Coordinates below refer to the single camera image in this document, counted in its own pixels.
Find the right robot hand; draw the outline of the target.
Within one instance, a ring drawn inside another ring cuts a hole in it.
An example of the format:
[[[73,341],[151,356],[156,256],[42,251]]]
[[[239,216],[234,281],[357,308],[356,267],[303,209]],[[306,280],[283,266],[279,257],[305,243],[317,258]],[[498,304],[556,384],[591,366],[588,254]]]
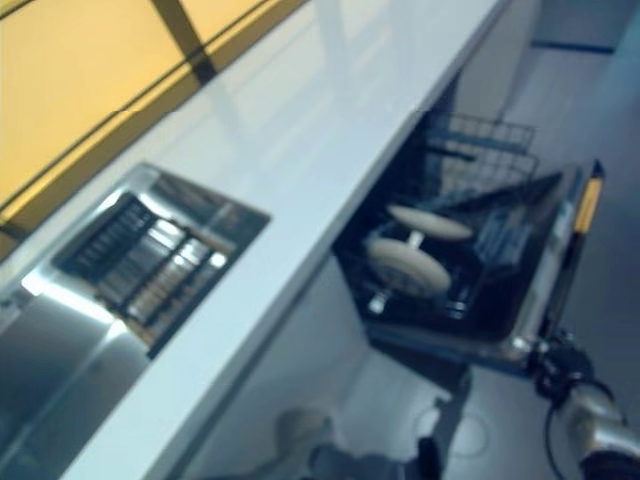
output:
[[[561,405],[577,385],[595,380],[595,369],[586,351],[564,329],[538,345],[531,357],[530,372],[536,393],[554,406]]]

